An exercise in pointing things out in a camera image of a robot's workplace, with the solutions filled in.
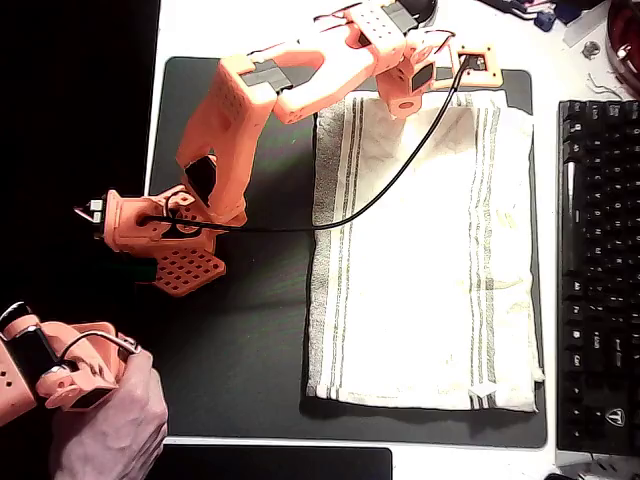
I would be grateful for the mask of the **bare human hand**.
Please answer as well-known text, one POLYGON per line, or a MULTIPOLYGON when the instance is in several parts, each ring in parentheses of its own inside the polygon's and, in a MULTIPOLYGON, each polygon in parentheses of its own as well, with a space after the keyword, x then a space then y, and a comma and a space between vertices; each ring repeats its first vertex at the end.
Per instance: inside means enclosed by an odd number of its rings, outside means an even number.
POLYGON ((142 350, 128 358, 119 388, 100 406, 56 413, 50 473, 54 479, 143 479, 167 431, 160 376, 142 350))

